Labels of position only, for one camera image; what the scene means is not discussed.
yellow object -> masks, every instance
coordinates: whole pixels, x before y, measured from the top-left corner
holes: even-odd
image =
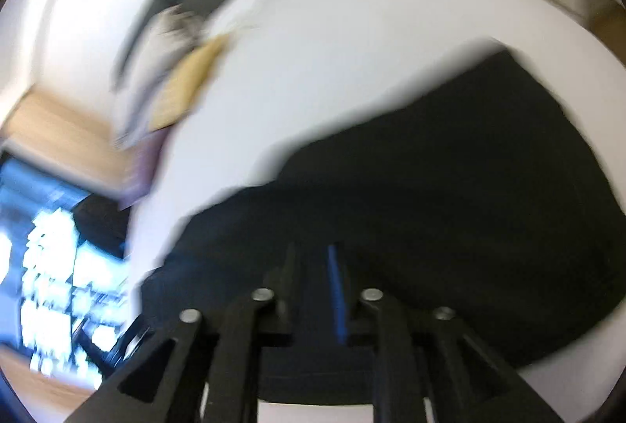
[[[176,123],[193,106],[227,41],[227,34],[211,38],[174,67],[155,99],[149,124],[151,132]]]

screw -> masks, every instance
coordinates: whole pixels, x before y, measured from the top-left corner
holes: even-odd
[[[455,318],[456,312],[447,306],[440,306],[433,310],[433,315],[438,320],[451,320]]]
[[[383,299],[383,291],[380,289],[364,289],[361,292],[361,299],[364,301],[378,301]]]
[[[191,324],[192,322],[196,322],[200,318],[200,313],[195,308],[187,308],[180,313],[179,317],[182,322]]]
[[[273,298],[273,290],[267,287],[259,287],[252,291],[252,299],[255,301],[269,301]]]

screw head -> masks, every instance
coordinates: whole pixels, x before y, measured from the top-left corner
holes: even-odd
[[[440,306],[433,310],[433,316],[438,320],[451,320],[456,316],[456,312],[448,306]]]
[[[269,301],[273,298],[273,290],[267,287],[259,287],[252,291],[252,299],[255,301]]]
[[[195,308],[187,308],[180,313],[179,317],[182,322],[191,324],[192,322],[196,322],[200,318],[200,313]]]
[[[380,289],[364,289],[361,292],[361,299],[364,301],[378,301],[383,299],[383,291]]]

silver screw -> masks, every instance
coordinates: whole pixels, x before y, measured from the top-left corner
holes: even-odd
[[[195,308],[187,308],[180,313],[179,317],[182,322],[191,324],[192,322],[196,322],[200,318],[200,313]]]
[[[269,301],[273,298],[273,290],[267,287],[259,287],[252,291],[252,299],[255,301]]]
[[[361,299],[364,301],[378,301],[383,299],[383,291],[380,289],[364,289],[361,292]]]
[[[433,315],[438,320],[451,320],[455,318],[456,312],[447,306],[440,306],[433,310]]]

metal bolt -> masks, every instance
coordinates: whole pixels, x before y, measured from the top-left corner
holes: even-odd
[[[374,288],[364,289],[361,292],[361,298],[364,301],[378,301],[383,299],[383,291]]]
[[[200,318],[200,313],[195,308],[187,308],[180,313],[179,317],[182,322],[191,324],[192,322],[196,322]]]
[[[252,291],[252,299],[255,301],[269,301],[273,298],[273,290],[267,287],[259,287]]]
[[[455,318],[456,312],[447,306],[440,306],[433,310],[433,315],[438,320],[451,320]]]

